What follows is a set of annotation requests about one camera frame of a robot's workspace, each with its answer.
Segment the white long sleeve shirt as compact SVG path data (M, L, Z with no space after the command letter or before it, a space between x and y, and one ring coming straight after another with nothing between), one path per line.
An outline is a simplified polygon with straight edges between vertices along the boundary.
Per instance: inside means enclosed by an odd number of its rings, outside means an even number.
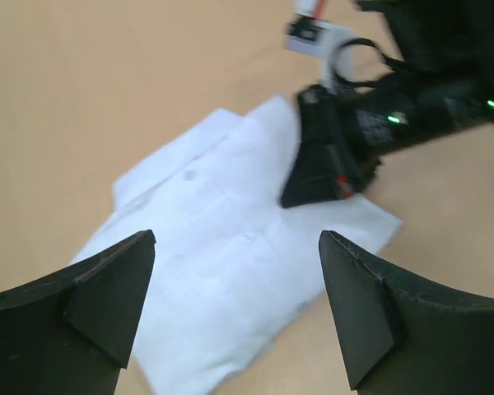
M156 259L133 353L156 394L208 394L245 369L324 290L319 236L376 253L401 220L363 196L284 209L298 146L280 95L244 116L217 109L113 186L81 261L139 230Z

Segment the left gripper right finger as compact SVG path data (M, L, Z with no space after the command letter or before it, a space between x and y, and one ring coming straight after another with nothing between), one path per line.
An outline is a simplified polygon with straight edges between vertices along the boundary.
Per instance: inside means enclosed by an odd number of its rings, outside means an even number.
M334 231L319 238L350 389L494 394L494 299L392 264Z

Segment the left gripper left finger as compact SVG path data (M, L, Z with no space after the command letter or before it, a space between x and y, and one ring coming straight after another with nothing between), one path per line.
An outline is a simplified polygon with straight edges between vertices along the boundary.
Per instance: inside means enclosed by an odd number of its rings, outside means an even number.
M0 292L0 394L112 394L155 259L151 230Z

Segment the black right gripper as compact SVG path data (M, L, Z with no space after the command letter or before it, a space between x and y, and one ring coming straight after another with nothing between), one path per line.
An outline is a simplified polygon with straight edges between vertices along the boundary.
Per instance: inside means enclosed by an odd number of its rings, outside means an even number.
M375 89L297 97L301 145L283 208L351 198L382 155L494 123L494 1L361 1L384 16L402 57Z

